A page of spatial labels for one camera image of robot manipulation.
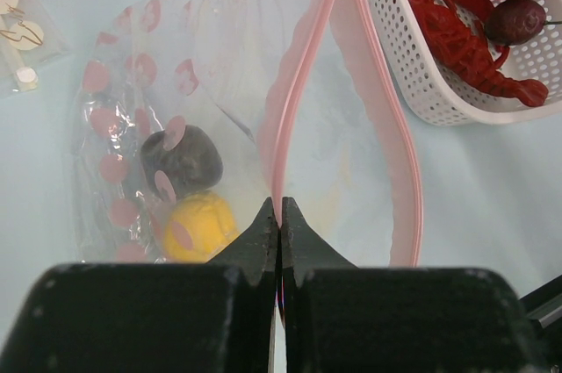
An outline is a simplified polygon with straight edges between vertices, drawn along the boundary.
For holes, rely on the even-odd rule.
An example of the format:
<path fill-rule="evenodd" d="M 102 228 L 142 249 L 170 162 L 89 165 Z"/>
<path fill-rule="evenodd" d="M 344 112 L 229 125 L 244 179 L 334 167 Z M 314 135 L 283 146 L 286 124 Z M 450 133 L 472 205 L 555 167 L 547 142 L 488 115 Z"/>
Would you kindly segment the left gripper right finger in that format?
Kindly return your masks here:
<path fill-rule="evenodd" d="M 282 203 L 290 372 L 557 372 L 560 281 L 525 297 L 490 269 L 359 268 Z"/>

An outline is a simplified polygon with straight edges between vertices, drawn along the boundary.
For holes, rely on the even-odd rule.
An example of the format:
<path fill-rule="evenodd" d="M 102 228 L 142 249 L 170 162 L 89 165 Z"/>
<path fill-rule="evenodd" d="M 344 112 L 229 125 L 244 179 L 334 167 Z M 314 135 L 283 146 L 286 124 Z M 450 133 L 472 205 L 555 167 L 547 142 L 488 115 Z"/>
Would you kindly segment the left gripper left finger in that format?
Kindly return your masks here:
<path fill-rule="evenodd" d="M 277 222 L 251 225 L 206 263 L 75 263 L 31 288 L 4 372 L 270 372 Z"/>

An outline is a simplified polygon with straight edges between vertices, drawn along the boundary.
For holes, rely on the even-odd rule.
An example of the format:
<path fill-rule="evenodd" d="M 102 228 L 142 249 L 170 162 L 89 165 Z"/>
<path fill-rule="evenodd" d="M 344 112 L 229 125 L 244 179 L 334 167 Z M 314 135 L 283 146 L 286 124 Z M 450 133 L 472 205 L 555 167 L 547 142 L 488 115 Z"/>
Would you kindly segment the yellow pear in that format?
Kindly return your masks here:
<path fill-rule="evenodd" d="M 164 228 L 162 244 L 174 262 L 205 263 L 239 235 L 229 203 L 206 191 L 177 203 Z"/>

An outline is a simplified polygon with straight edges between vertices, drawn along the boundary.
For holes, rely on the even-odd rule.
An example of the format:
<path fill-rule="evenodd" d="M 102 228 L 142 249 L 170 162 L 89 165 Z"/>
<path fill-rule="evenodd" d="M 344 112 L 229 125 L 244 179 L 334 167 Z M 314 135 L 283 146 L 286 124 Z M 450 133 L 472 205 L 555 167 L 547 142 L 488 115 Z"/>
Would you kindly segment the dark mangosteen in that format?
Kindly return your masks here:
<path fill-rule="evenodd" d="M 165 150 L 165 132 L 151 134 L 140 148 L 140 161 L 148 187 L 160 199 L 155 174 L 162 171 L 169 179 L 177 199 L 207 190 L 223 175 L 223 162 L 211 138 L 199 127 L 186 125 L 184 136 L 171 150 Z"/>

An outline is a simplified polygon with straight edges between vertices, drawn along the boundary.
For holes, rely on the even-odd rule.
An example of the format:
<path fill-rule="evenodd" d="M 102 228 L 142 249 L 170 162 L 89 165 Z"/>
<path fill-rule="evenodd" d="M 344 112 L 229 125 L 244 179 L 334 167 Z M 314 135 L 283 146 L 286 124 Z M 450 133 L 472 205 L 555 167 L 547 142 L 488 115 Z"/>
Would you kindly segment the pink dotted zip bag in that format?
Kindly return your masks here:
<path fill-rule="evenodd" d="M 277 226 L 305 221 L 364 266 L 413 266 L 422 188 L 413 141 L 368 0 L 143 0 L 102 31 L 72 131 L 76 243 L 83 262 L 173 262 L 163 233 L 177 199 L 148 187 L 141 146 L 186 125 L 217 147 L 212 191 L 240 234 L 264 201 Z"/>

